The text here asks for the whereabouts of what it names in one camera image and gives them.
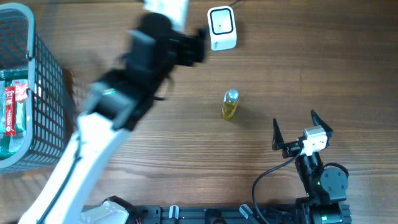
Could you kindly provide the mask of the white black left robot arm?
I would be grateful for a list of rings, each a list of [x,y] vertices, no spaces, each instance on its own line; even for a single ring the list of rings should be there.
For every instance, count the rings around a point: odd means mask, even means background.
[[[145,14],[131,32],[122,65],[92,83],[76,130],[45,187],[20,218],[21,223],[129,223],[136,219],[127,202],[110,198],[85,208],[109,160],[157,99],[157,90],[177,65],[205,58],[206,30],[194,35],[175,30],[159,13]]]

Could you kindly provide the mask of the green 3M gloves package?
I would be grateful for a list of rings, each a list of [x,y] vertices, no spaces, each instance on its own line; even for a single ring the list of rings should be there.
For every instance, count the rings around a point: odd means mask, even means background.
[[[1,70],[1,81],[12,81],[17,79],[28,80],[27,70]],[[26,131],[17,133],[15,136],[6,136],[1,133],[1,160],[13,156],[22,146],[25,140]]]

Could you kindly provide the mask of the red Nescafe coffee stick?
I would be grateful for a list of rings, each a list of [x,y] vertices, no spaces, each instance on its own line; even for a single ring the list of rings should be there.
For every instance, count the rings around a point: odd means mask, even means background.
[[[16,88],[14,86],[9,86],[5,88],[5,96],[6,96],[6,127],[5,127],[5,135],[6,136],[15,136],[15,94]]]

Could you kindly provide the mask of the yellow oil bottle silver cap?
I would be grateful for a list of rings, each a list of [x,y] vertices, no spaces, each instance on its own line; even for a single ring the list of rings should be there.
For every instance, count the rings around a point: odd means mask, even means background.
[[[230,89],[224,94],[221,116],[223,119],[230,120],[234,118],[239,103],[239,91]]]

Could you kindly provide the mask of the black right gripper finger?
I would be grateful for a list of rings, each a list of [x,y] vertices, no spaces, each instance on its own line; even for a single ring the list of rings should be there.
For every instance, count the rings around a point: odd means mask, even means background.
[[[273,119],[273,140],[272,140],[273,145],[284,145],[284,139],[282,137],[282,133],[279,128],[279,124],[277,120],[274,118]]]
[[[321,126],[326,133],[332,133],[332,128],[329,125],[327,125],[326,122],[324,122],[324,120],[322,120],[314,110],[311,110],[310,114],[312,117],[313,124],[315,126]]]

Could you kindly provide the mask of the pale green snack packet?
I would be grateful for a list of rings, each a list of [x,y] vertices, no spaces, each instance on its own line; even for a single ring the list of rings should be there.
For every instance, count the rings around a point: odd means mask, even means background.
[[[17,79],[12,81],[1,81],[1,133],[5,134],[6,127],[6,96],[5,88],[14,86],[15,94],[15,129],[17,133],[26,131],[26,101],[28,99],[27,89],[29,87],[27,80]]]

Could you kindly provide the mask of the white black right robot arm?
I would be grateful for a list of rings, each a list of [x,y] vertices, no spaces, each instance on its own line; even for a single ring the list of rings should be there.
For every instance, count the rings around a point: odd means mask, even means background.
[[[312,110],[313,126],[305,128],[295,141],[285,142],[273,120],[272,149],[295,163],[306,196],[295,201],[295,223],[350,223],[347,199],[349,172],[338,163],[324,164],[320,152],[330,145],[333,129]]]

